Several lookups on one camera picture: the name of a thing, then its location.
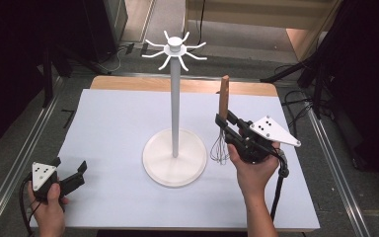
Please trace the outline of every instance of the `round base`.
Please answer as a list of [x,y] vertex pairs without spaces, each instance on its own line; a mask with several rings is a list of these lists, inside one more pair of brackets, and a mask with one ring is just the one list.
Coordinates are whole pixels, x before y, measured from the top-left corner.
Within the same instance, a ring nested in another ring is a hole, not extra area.
[[172,155],[172,130],[156,133],[143,150],[143,165],[157,183],[171,188],[185,186],[204,171],[207,152],[194,133],[180,129],[178,157]]

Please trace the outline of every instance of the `hand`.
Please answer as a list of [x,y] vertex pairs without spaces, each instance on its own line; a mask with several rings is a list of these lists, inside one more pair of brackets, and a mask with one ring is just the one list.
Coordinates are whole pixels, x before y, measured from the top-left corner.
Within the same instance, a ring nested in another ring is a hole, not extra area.
[[[279,148],[279,142],[274,142],[272,146]],[[234,145],[228,144],[227,147],[230,160],[236,167],[239,187],[245,200],[265,198],[265,186],[278,167],[278,159],[268,155],[260,164],[247,164],[241,160]]]
[[[63,235],[65,229],[64,212],[59,203],[60,186],[52,184],[47,194],[47,202],[39,204],[33,194],[32,182],[29,182],[29,198],[32,202],[32,209],[38,209],[34,213],[34,217],[38,223],[40,237],[59,237]],[[67,204],[69,200],[64,197],[63,204]]]

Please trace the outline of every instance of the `wooden table edge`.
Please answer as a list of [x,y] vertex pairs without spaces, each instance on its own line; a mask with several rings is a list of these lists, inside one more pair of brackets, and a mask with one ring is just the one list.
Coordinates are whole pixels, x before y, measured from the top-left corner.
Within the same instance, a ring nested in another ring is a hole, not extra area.
[[[96,76],[90,89],[129,90],[129,91],[171,91],[169,78],[129,77],[129,76]],[[220,91],[220,80],[181,79],[181,91],[190,93],[217,93]],[[230,94],[277,97],[276,88],[269,83],[232,82]]]

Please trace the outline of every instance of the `table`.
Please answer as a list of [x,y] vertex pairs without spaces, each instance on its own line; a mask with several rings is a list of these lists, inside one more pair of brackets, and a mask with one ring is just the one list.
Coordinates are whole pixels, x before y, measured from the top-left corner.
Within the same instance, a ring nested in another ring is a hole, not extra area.
[[[169,128],[169,79],[98,76],[84,90],[59,152],[60,179],[86,160],[85,185],[69,195],[66,226],[140,230],[245,230],[246,212],[229,161],[207,161],[203,174],[178,189],[160,186],[145,173],[141,154],[157,131]],[[180,127],[196,133],[207,150],[219,133],[214,123],[219,81],[181,81]],[[241,119],[260,119],[265,112],[287,128],[273,85],[230,83],[229,110]],[[290,176],[284,181],[275,215],[279,231],[319,228],[293,147],[281,145]],[[266,187],[270,208],[276,185]]]

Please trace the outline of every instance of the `whisk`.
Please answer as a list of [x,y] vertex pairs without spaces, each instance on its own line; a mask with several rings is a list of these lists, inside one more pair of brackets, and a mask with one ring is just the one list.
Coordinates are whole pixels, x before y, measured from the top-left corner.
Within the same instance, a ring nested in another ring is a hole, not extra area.
[[[229,106],[229,76],[225,75],[221,78],[220,84],[220,98],[218,106],[218,114],[221,118],[227,119],[227,110]],[[227,145],[224,141],[224,131],[220,128],[220,133],[217,140],[214,142],[210,150],[210,158],[220,165],[225,165],[229,154],[227,151]]]

